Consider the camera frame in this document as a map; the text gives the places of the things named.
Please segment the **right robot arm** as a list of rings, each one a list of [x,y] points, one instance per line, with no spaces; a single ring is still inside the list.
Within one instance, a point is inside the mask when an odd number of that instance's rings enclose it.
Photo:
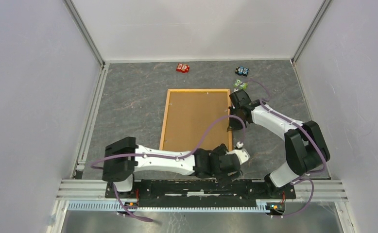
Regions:
[[[302,122],[271,108],[262,100],[252,101],[245,90],[230,94],[230,114],[242,119],[229,121],[229,130],[243,130],[247,124],[262,126],[284,141],[286,161],[264,178],[264,193],[278,197],[286,185],[305,175],[322,172],[330,160],[320,126],[315,121]]]

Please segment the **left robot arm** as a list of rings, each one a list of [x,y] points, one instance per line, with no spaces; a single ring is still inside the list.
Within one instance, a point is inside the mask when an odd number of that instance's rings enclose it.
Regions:
[[[213,150],[155,150],[126,137],[105,148],[102,180],[114,183],[124,198],[134,195],[133,174],[138,171],[165,171],[199,179],[216,179],[221,184],[232,182],[241,174],[241,165],[250,156],[245,149],[229,151],[225,144]]]

